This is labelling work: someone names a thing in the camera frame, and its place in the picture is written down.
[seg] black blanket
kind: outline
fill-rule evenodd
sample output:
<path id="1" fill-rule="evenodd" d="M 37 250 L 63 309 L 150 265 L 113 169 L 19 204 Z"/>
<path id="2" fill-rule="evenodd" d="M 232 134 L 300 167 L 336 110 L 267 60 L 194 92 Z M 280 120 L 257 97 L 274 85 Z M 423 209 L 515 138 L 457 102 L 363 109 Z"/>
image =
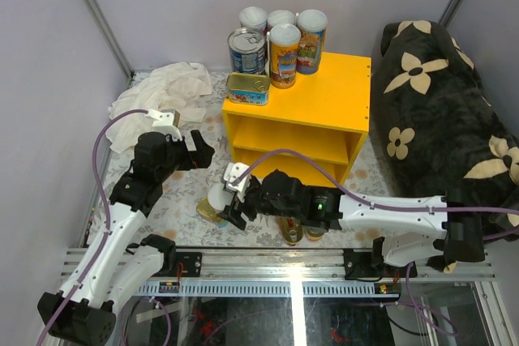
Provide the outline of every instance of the black blanket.
<path id="1" fill-rule="evenodd" d="M 381 51 L 371 116 L 404 195 L 518 209 L 519 142 L 448 31 L 427 21 L 391 23 Z M 519 224 L 511 214 L 481 217 L 485 235 Z"/>

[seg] yellow shelf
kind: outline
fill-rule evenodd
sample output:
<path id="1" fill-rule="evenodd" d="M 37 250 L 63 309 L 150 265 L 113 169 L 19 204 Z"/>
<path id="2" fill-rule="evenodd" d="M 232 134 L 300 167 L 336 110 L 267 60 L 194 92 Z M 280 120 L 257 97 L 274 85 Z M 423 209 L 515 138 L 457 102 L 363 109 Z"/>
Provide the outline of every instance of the yellow shelf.
<path id="1" fill-rule="evenodd" d="M 292 149 L 313 160 L 348 164 L 345 133 L 339 130 L 229 115 L 237 122 L 233 146 L 260 152 Z"/>
<path id="2" fill-rule="evenodd" d="M 236 160 L 247 165 L 252 164 L 265 154 L 240 148 L 236 148 L 235 153 Z M 330 173 L 336 180 L 341 179 L 340 176 L 337 175 L 340 172 L 336 172 L 336 165 L 322 161 L 315 161 L 315 163 Z M 309 186 L 333 186 L 317 169 L 306 161 L 294 156 L 272 156 L 258 165 L 252 173 L 257 177 L 265 177 L 276 169 L 285 172 L 291 177 L 298 178 L 303 184 Z"/>
<path id="3" fill-rule="evenodd" d="M 323 53 L 319 70 L 289 89 L 271 85 L 265 106 L 232 103 L 222 112 L 233 161 L 251 164 L 266 152 L 293 149 L 344 182 L 369 130 L 371 59 Z M 274 156 L 255 169 L 279 169 L 307 185 L 332 186 L 308 163 Z"/>

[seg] white cloth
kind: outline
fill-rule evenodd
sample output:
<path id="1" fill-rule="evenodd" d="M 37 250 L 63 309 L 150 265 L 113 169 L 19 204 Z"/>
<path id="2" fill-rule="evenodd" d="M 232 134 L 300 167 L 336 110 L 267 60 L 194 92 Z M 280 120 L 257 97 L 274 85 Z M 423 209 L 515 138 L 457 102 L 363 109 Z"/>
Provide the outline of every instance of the white cloth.
<path id="1" fill-rule="evenodd" d="M 209 73 L 199 63 L 178 62 L 155 69 L 136 87 L 123 92 L 110 108 L 113 119 L 130 109 L 176 109 L 180 123 L 202 122 L 205 109 L 195 106 L 202 95 L 212 93 Z M 152 129 L 152 120 L 133 114 L 114 123 L 106 132 L 111 149 L 121 153 L 137 144 L 139 135 Z"/>

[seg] floral tablecloth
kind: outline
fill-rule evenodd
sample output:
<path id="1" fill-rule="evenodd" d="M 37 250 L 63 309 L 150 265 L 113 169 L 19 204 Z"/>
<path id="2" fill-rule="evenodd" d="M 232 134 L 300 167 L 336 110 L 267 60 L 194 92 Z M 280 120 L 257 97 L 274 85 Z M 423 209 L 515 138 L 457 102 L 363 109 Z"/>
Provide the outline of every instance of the floral tablecloth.
<path id="1" fill-rule="evenodd" d="M 145 72 L 138 73 L 134 78 L 134 85 L 148 75 L 149 73 Z M 221 180 L 224 168 L 230 162 L 229 145 L 221 115 L 227 75 L 211 73 L 213 94 L 197 101 L 199 107 L 207 108 L 204 122 L 187 123 L 180 129 L 187 138 L 190 138 L 189 130 L 200 130 L 205 141 L 215 149 L 211 166 L 209 169 L 174 173 L 165 182 L 164 194 L 146 223 L 133 237 L 134 242 L 155 233 L 175 240 L 179 246 L 286 247 L 275 217 L 259 216 L 254 222 L 247 222 L 246 230 L 242 231 L 228 222 L 209 222 L 196 212 L 198 202 L 207 196 L 213 184 Z M 371 136 L 367 138 L 346 180 L 348 188 L 373 195 L 388 196 L 396 193 L 396 183 L 391 179 L 391 173 L 382 155 L 386 146 Z M 133 150 L 119 155 L 114 153 L 111 156 L 104 183 L 107 194 L 111 193 L 115 182 L 128 169 L 132 157 Z M 87 243 L 92 242 L 95 233 L 104 223 L 103 220 L 102 207 L 98 204 L 92 215 Z M 373 239 L 387 233 L 390 232 L 379 229 L 329 231 L 319 241 L 309 241 L 304 237 L 296 247 L 371 247 Z"/>

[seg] shelf top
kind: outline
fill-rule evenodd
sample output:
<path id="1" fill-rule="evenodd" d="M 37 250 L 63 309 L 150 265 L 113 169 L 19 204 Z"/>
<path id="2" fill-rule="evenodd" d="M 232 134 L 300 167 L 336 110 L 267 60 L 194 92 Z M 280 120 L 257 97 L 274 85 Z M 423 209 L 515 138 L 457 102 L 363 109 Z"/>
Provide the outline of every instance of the shelf top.
<path id="1" fill-rule="evenodd" d="M 369 128 L 371 59 L 323 53 L 313 75 L 297 74 L 288 89 L 270 86 L 263 106 L 232 103 L 223 111 L 273 121 L 364 132 Z"/>

